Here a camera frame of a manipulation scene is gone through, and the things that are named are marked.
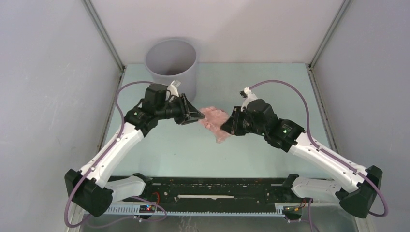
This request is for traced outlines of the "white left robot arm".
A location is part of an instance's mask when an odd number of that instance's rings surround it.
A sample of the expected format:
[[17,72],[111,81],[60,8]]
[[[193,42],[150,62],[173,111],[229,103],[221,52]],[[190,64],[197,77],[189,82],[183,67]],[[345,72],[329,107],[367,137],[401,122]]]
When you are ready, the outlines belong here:
[[126,114],[120,113],[121,124],[109,142],[80,170],[70,169],[64,179],[69,201],[89,214],[99,217],[112,203],[136,196],[148,201],[153,188],[148,178],[132,175],[110,181],[115,168],[127,153],[158,125],[160,120],[173,119],[178,125],[187,125],[204,119],[185,94],[179,93],[178,81],[170,85],[148,83],[144,97]]

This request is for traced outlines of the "pink plastic trash bag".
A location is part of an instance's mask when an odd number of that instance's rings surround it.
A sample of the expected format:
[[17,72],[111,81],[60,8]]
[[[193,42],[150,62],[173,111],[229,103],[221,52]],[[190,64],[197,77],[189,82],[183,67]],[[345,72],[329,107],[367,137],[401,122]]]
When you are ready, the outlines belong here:
[[200,119],[199,122],[216,138],[216,143],[223,143],[231,135],[225,132],[220,127],[229,119],[229,115],[213,106],[201,108],[200,112],[205,116],[204,119]]

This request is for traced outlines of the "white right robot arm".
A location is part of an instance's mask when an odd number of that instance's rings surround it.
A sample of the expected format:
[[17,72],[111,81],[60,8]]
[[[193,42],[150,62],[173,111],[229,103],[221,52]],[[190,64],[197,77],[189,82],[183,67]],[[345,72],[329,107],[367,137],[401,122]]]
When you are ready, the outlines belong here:
[[338,201],[347,213],[366,218],[380,192],[383,171],[351,162],[315,141],[297,123],[278,118],[270,104],[262,99],[236,106],[221,130],[235,136],[260,135],[272,147],[306,159],[326,171],[331,181],[313,180],[293,175],[293,182],[281,189],[282,198],[294,202],[298,198],[324,197]]

